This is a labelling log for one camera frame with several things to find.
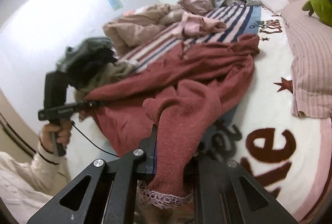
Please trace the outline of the person's left forearm white sleeve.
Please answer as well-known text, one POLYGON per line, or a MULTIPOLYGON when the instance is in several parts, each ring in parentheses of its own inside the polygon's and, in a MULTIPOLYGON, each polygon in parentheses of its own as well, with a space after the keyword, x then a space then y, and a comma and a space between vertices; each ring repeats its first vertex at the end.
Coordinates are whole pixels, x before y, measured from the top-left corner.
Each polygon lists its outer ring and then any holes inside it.
POLYGON ((53 198, 55 178, 65 160, 49 153, 41 143, 30 163, 19 163, 1 152, 1 199, 18 223, 27 223, 53 198))

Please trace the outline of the person's left hand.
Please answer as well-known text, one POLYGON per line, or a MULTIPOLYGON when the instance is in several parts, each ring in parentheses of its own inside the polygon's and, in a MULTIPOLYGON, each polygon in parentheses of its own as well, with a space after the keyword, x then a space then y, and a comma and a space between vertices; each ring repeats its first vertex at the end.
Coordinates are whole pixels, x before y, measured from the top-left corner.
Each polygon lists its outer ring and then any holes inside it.
POLYGON ((42 127, 40 134, 41 145, 50 152, 54 150, 54 138, 57 143, 67 146, 71 138, 72 122, 68 119, 61 119, 60 125, 48 123, 42 127))

